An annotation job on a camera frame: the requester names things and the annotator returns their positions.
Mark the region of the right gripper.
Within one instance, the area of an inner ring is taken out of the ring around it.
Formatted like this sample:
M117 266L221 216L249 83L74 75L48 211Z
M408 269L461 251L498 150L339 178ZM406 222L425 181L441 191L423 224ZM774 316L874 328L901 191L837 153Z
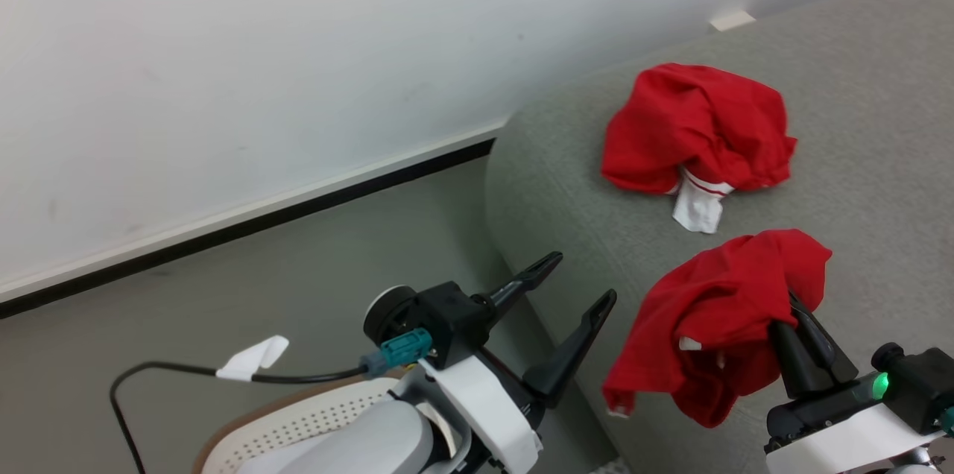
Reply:
M796 325L774 321L768 328L787 397L852 382L854 363L793 291L789 301ZM941 456L932 453L941 432L919 434L875 399L877 376L770 410L769 474L941 474Z

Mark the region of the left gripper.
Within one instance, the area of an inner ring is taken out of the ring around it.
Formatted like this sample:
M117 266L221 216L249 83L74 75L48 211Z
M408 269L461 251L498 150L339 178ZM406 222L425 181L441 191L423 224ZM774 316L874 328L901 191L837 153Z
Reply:
M506 315L526 294L539 288L562 260L560 251L546 254L496 291L484 294L483 302L495 315ZM545 409L555 409L563 399L616 301L617 293L610 288L583 312L575 331L556 346L548 361L522 375L522 386ZM483 461L497 461L505 474L529 474L537 464L544 446L525 412L505 389L498 362L485 348L444 369L426 358L420 360L425 382L433 387L426 401L462 437L449 460L433 464L421 474L471 474L480 470L479 456Z

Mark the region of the red garment with white cuff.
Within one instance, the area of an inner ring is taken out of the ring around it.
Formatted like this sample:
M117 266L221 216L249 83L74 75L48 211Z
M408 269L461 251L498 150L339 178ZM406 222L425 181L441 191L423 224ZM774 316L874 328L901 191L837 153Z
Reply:
M637 74L611 117L601 174L625 191L675 196L675 222L713 234L726 196L789 179L796 144L774 88L709 66L664 63Z

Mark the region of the dark wall baseboard strip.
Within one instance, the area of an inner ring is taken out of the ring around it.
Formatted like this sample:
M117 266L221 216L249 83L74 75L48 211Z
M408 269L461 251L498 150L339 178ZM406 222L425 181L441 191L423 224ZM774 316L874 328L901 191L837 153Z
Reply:
M91 273L74 276L50 287L39 288L39 290L21 295L21 297L15 297L13 300L0 302L0 319L15 317L15 315L23 314L23 312L33 311L48 304L65 300L72 295L85 293L92 288L105 286L117 280L134 276L134 274L174 262L174 260L210 250L212 247L264 232L273 229L273 227L297 221L297 219L308 215L336 208L343 203L349 203L368 195L374 195L376 192L391 189L393 186L399 186L480 159L490 154L494 141L494 138L491 138L477 142L470 147L453 149L449 154L433 156L425 161L416 162L408 168L389 171L378 177L368 177L357 184L345 186L340 191L325 192L323 195L310 200L277 209L276 212L255 215L250 220L232 223L227 227L214 230L214 232L191 237L183 242L150 251L150 253L140 251L137 256L120 261L115 265L98 267Z

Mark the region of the plain red garment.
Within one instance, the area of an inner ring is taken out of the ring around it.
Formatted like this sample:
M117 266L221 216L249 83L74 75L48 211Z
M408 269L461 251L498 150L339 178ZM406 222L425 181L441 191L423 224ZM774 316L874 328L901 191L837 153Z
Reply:
M638 394L661 393L705 429L724 423L739 398L780 378L768 329L796 324L791 295L820 306L832 254L800 230L766 230L665 274L602 385L607 410L629 417Z

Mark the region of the grey fabric sofa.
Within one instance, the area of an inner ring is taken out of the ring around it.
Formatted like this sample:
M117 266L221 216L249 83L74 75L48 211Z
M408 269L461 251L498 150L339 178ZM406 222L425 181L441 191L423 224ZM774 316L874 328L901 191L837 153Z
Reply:
M600 173L607 124L635 77L670 62L773 87L797 138L791 177L727 197L716 234L687 232L669 197L621 191ZM767 474L765 417L783 383L703 429L661 394L610 417L602 382L659 278L733 237L787 227L833 252L817 317L862 372L886 342L954 356L954 0L819 1L559 88L503 127L486 203L512 270L563 253L531 298L553 341L599 295L618 294L577 382L631 474Z

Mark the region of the small white block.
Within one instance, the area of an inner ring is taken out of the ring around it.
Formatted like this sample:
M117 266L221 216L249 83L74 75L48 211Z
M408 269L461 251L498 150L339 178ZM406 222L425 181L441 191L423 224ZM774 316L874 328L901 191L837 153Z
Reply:
M720 13L714 16L708 22L708 29L711 33L720 33L733 30L744 25L752 25L756 18L745 10L732 10L726 13Z

